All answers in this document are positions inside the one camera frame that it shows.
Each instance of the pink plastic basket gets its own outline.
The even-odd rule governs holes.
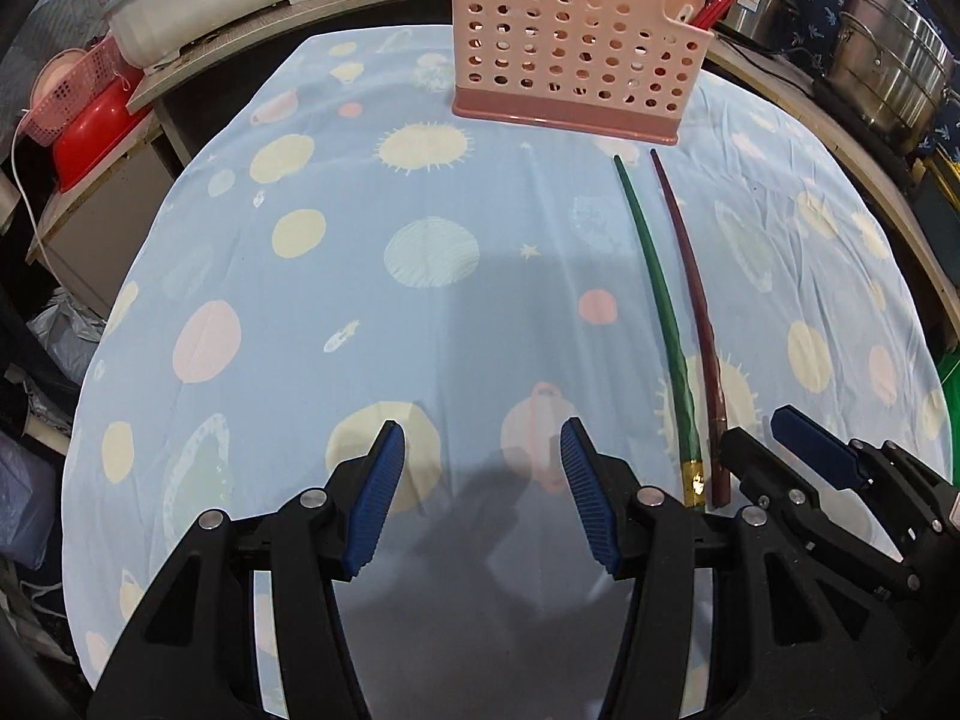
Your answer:
[[[113,36],[107,34],[32,108],[22,131],[40,146],[50,146],[110,81],[125,76],[136,83],[142,74],[124,61]]]
[[[453,0],[453,112],[673,145],[706,0]]]

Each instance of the silver bolt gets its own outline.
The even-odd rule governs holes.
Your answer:
[[[304,490],[301,493],[301,506],[304,509],[320,509],[326,503],[326,493],[318,488]]]
[[[664,502],[664,491],[660,488],[640,488],[637,490],[637,501],[645,506],[659,506]]]
[[[224,521],[224,513],[219,509],[210,509],[200,515],[198,522],[205,531],[215,531]]]
[[[760,527],[760,525],[765,524],[767,521],[767,512],[758,506],[748,506],[746,509],[743,509],[740,515],[743,517],[744,522],[755,528]]]

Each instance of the patterned tablecloth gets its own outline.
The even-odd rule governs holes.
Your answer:
[[[396,419],[409,457],[392,515],[374,561],[338,589],[373,716],[594,716],[630,586],[589,555],[560,423],[579,415],[601,451],[680,494],[664,345],[613,154],[659,247],[706,438],[688,292],[643,143],[457,119],[452,80],[443,26],[311,38],[171,189],[67,459],[64,587],[93,682],[199,512],[272,511]],[[661,157],[731,424],[773,445],[769,415],[793,403],[947,473],[946,408],[909,292],[820,143],[702,73]],[[892,549],[852,496],[823,501]],[[707,598],[704,577],[688,707],[703,694]]]

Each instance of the green chopstick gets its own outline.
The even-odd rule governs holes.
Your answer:
[[[670,292],[667,290],[664,269],[656,256],[653,236],[647,227],[643,211],[640,210],[640,201],[637,193],[623,166],[619,156],[613,157],[613,164],[620,176],[627,204],[634,215],[637,225],[637,234],[640,236],[640,247],[643,250],[643,259],[650,274],[650,283],[653,286],[656,315],[659,318],[661,333],[664,335],[666,347],[667,368],[670,371],[670,388],[673,391],[673,410],[676,415],[677,440],[680,445],[680,475],[683,477],[683,504],[688,507],[704,506],[707,498],[704,496],[704,462],[700,454],[700,435],[697,433],[697,423],[694,418],[693,393],[686,378],[686,357],[683,355],[683,346],[680,345],[680,328],[677,326],[677,316],[670,301]]]

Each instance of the stainless steel pot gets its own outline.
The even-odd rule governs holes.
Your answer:
[[[847,0],[827,80],[901,154],[917,147],[952,93],[954,59],[903,0]]]
[[[799,12],[797,0],[736,0],[717,28],[775,52],[784,47]]]

